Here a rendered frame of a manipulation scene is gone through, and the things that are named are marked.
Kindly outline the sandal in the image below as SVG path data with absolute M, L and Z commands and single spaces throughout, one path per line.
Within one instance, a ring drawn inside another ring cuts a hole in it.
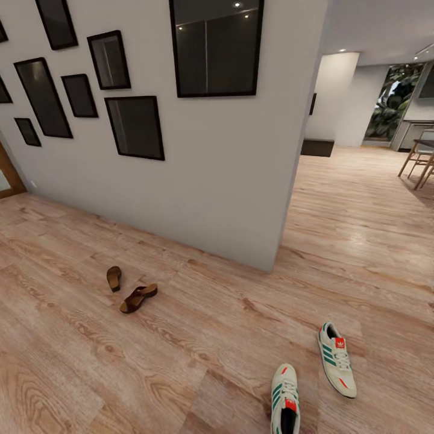
M 110 267 L 110 269 L 107 271 L 107 280 L 110 284 L 111 290 L 113 293 L 121 290 L 120 284 L 119 284 L 119 278 L 121 277 L 121 270 L 118 266 Z
M 135 312 L 147 297 L 153 297 L 157 294 L 157 284 L 149 285 L 147 288 L 138 286 L 133 293 L 125 299 L 121 304 L 120 311 L 122 313 Z

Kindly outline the gym shoe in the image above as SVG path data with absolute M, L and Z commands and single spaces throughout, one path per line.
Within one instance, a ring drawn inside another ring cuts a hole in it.
M 322 355 L 322 364 L 330 383 L 348 398 L 357 394 L 345 339 L 341 338 L 335 324 L 325 323 L 318 330 L 317 339 Z
M 274 374 L 271 399 L 271 434 L 299 434 L 297 375 L 290 364 L 283 363 Z

